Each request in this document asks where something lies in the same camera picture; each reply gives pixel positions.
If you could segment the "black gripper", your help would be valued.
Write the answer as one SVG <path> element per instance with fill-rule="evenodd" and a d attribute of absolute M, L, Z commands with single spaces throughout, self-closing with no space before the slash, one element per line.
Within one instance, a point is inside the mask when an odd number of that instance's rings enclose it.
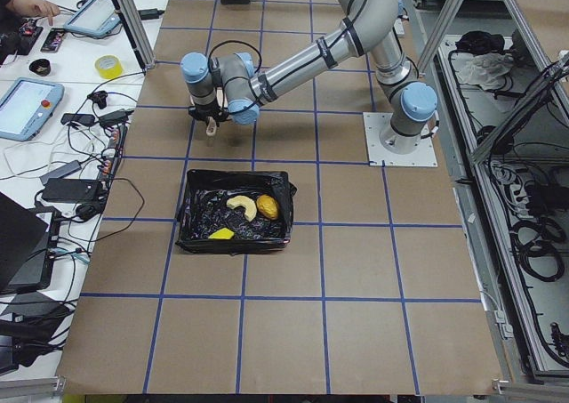
<path fill-rule="evenodd" d="M 218 102 L 210 102 L 208 104 L 196 104 L 188 107 L 188 114 L 196 121 L 208 123 L 209 119 L 213 119 L 217 125 L 229 120 L 228 111 L 221 107 Z"/>

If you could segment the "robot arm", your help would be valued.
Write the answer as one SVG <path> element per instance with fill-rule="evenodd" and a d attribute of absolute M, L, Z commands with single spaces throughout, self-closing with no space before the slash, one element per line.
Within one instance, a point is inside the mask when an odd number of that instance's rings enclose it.
<path fill-rule="evenodd" d="M 435 90 L 422 83 L 394 30 L 398 0 L 337 0 L 345 13 L 339 27 L 271 69 L 255 69 L 250 54 L 219 58 L 186 54 L 181 73 L 193 102 L 189 115 L 213 134 L 221 122 L 256 122 L 262 106 L 349 58 L 370 54 L 376 79 L 393 113 L 380 132 L 381 145 L 396 154 L 417 149 L 437 109 Z"/>

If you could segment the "person forearm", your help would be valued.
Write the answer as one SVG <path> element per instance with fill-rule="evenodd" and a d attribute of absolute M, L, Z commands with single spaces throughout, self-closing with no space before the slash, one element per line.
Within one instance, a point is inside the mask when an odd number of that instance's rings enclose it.
<path fill-rule="evenodd" d="M 46 18 L 50 25 L 60 15 L 60 8 L 46 0 L 8 0 L 4 7 L 15 14 L 29 18 Z"/>

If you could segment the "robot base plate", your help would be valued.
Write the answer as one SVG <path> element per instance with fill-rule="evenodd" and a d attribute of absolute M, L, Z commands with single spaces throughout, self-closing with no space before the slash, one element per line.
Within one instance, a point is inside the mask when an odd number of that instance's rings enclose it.
<path fill-rule="evenodd" d="M 431 138 L 424 126 L 421 136 L 402 136 L 391 127 L 391 113 L 363 114 L 368 165 L 387 167 L 437 167 Z"/>

